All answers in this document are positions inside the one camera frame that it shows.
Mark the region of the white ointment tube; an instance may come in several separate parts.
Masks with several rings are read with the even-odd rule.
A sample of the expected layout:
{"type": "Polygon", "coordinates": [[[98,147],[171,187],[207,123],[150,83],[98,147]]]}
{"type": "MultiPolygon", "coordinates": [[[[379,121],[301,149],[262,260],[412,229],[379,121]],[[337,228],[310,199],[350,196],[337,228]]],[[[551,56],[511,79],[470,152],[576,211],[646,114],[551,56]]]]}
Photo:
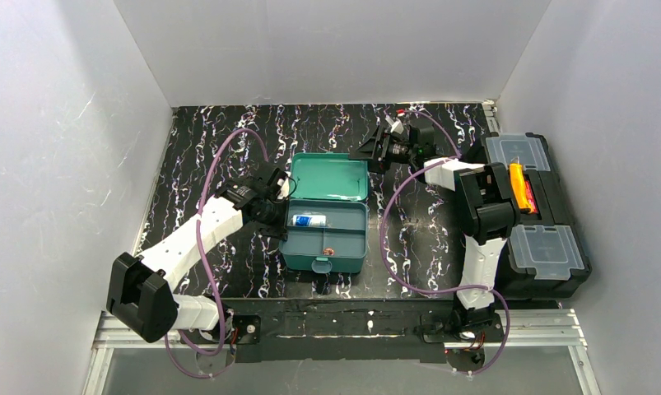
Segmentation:
{"type": "Polygon", "coordinates": [[[327,217],[318,214],[296,214],[291,218],[291,224],[299,227],[325,227],[327,217]]]}

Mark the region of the teal medicine box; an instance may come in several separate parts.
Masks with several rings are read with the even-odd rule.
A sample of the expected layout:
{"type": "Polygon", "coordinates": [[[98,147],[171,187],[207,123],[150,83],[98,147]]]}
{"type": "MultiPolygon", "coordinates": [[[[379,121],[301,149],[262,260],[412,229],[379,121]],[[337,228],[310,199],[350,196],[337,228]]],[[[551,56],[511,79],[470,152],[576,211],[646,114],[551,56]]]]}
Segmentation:
{"type": "Polygon", "coordinates": [[[279,245],[286,266],[316,274],[357,274],[368,254],[367,164],[346,153],[299,153],[291,161],[296,187],[279,245]]]}

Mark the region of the teal insert tray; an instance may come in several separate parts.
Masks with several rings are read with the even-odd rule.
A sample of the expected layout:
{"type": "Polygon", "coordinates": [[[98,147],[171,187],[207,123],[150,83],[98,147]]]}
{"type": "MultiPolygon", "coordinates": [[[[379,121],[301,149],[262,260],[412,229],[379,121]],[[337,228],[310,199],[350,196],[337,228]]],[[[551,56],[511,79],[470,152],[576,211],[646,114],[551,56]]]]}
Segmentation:
{"type": "Polygon", "coordinates": [[[362,202],[293,199],[287,216],[285,255],[320,257],[331,249],[335,258],[363,259],[367,251],[368,207],[362,202]],[[295,225],[293,217],[324,216],[323,225],[295,225]]]}

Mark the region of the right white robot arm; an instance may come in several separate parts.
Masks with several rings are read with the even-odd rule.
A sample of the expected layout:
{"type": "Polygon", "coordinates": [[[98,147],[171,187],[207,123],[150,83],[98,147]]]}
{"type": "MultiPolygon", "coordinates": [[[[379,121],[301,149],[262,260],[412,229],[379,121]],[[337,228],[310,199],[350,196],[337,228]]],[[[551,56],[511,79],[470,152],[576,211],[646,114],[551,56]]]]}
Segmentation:
{"type": "Polygon", "coordinates": [[[396,118],[387,121],[388,126],[377,127],[350,151],[350,159],[364,161],[377,174],[393,164],[409,165],[423,183],[455,193],[458,224],[465,236],[463,273],[455,294],[466,310],[490,307],[500,255],[520,220],[508,168],[448,157],[435,143],[433,128],[396,118]]]}

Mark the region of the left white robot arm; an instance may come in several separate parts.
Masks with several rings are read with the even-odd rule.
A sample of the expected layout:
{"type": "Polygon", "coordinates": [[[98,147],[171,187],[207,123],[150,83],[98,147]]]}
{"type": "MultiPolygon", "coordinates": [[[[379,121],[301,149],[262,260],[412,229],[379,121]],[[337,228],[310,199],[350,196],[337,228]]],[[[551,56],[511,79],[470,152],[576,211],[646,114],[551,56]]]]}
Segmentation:
{"type": "Polygon", "coordinates": [[[160,243],[114,260],[107,311],[148,343],[171,330],[221,328],[225,310],[215,296],[179,295],[177,285],[202,256],[248,223],[267,237],[285,238],[290,191],[288,173],[270,164],[224,182],[160,243]]]}

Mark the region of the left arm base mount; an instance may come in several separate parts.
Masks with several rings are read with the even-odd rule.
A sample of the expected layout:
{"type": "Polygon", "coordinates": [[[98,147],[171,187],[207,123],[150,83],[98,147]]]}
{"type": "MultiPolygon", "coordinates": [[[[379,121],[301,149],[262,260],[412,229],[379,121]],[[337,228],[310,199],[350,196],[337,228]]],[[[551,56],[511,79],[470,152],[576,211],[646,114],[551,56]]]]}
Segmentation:
{"type": "MultiPolygon", "coordinates": [[[[232,315],[226,321],[226,344],[254,345],[261,339],[262,319],[258,315],[232,315]]],[[[211,331],[186,330],[187,338],[200,347],[219,342],[218,328],[211,331]]]]}

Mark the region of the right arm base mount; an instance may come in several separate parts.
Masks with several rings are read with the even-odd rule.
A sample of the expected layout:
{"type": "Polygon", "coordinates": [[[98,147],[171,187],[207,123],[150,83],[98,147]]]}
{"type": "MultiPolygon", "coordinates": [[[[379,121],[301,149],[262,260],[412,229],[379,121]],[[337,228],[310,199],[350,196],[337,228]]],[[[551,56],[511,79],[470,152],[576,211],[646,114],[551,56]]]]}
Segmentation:
{"type": "Polygon", "coordinates": [[[489,309],[452,310],[449,314],[423,314],[414,333],[427,343],[462,343],[468,348],[486,342],[501,342],[505,326],[489,309]]]}

